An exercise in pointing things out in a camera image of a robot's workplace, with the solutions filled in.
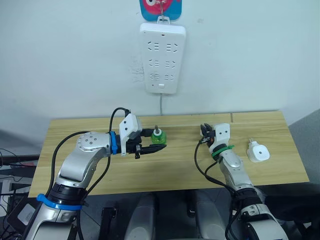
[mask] blue ring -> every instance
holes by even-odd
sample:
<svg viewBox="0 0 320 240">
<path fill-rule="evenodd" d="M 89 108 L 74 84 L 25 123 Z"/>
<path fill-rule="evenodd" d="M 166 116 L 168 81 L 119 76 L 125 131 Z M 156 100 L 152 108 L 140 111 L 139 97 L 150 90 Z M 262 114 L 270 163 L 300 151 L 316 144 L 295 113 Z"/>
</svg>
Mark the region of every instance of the blue ring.
<svg viewBox="0 0 320 240">
<path fill-rule="evenodd" d="M 44 194 L 39 194 L 36 197 L 36 200 L 39 202 L 43 202 L 46 206 L 53 208 L 53 209 L 60 209 L 60 210 L 69 210 L 69 211 L 77 211 L 82 209 L 82 205 L 63 205 L 63 204 L 57 204 L 55 202 L 52 202 L 46 198 Z"/>
<path fill-rule="evenodd" d="M 116 133 L 114 131 L 110 131 L 110 136 L 111 136 L 111 149 L 112 149 L 112 154 L 116 155 L 118 146 L 117 146 L 117 140 L 116 140 Z"/>
</svg>

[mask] white wall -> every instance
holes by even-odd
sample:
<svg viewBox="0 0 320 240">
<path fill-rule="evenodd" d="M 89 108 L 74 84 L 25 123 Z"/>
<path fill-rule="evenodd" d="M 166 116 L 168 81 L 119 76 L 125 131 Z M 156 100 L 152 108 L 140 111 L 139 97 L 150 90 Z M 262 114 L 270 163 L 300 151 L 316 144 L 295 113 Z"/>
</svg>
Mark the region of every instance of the white wall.
<svg viewBox="0 0 320 240">
<path fill-rule="evenodd" d="M 280 109 L 291 124 L 320 107 L 318 0 L 182 3 L 185 57 L 164 114 Z M 53 118 L 158 115 L 142 22 L 139 0 L 0 0 L 0 129 L 40 146 Z"/>
</svg>

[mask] power strip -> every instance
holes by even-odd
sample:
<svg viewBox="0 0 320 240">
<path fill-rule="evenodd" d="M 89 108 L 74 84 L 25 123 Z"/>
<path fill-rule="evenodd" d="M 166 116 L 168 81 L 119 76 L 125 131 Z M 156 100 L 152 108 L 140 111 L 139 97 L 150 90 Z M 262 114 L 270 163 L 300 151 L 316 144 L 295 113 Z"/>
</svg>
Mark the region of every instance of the power strip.
<svg viewBox="0 0 320 240">
<path fill-rule="evenodd" d="M 178 87 L 186 29 L 164 23 L 143 23 L 140 36 L 146 91 L 174 94 Z"/>
</svg>

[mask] green object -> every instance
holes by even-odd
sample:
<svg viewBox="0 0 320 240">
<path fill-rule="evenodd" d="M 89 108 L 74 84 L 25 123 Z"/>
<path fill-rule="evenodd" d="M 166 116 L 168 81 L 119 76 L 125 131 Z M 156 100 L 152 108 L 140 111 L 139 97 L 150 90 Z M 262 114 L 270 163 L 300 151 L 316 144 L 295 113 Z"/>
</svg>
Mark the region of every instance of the green object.
<svg viewBox="0 0 320 240">
<path fill-rule="evenodd" d="M 153 144 L 166 144 L 167 143 L 167 134 L 166 132 L 162 131 L 161 129 L 158 129 L 158 134 L 156 133 L 156 130 L 153 131 L 151 135 L 151 140 Z"/>
<path fill-rule="evenodd" d="M 218 155 L 219 153 L 222 153 L 224 150 L 228 150 L 228 149 L 232 149 L 235 145 L 230 145 L 230 146 L 225 146 L 221 149 L 219 149 L 218 151 L 215 151 L 211 154 L 212 157 Z"/>
</svg>

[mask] wooden table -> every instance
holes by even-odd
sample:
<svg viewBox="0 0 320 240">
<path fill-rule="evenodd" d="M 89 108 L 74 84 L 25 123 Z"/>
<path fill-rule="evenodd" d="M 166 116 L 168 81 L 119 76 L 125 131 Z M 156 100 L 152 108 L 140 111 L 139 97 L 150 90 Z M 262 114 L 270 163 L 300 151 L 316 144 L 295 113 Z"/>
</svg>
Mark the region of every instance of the wooden table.
<svg viewBox="0 0 320 240">
<path fill-rule="evenodd" d="M 113 126 L 118 127 L 123 117 L 117 117 Z M 197 170 L 194 151 L 200 139 L 200 124 L 230 123 L 233 150 L 243 159 L 245 169 L 254 185 L 272 185 L 308 182 L 304 165 L 300 159 L 293 138 L 280 111 L 166 115 L 139 117 L 143 128 L 157 124 L 167 133 L 167 147 L 163 150 L 142 155 L 134 154 L 111 157 L 108 173 L 91 192 L 92 195 L 149 192 L 164 190 L 218 188 L 207 181 Z M 51 121 L 34 174 L 29 197 L 36 197 L 47 191 L 53 151 L 67 135 L 78 131 L 107 132 L 109 118 L 56 119 Z M 75 136 L 59 150 L 55 174 L 63 160 L 76 146 Z M 271 158 L 260 163 L 251 162 L 246 154 L 249 138 L 266 145 Z M 151 144 L 150 138 L 142 140 L 143 145 Z M 208 147 L 204 144 L 198 150 L 198 161 L 202 169 L 213 162 Z M 93 183 L 104 171 L 107 158 L 98 163 Z M 209 174 L 225 181 L 219 167 Z"/>
</svg>

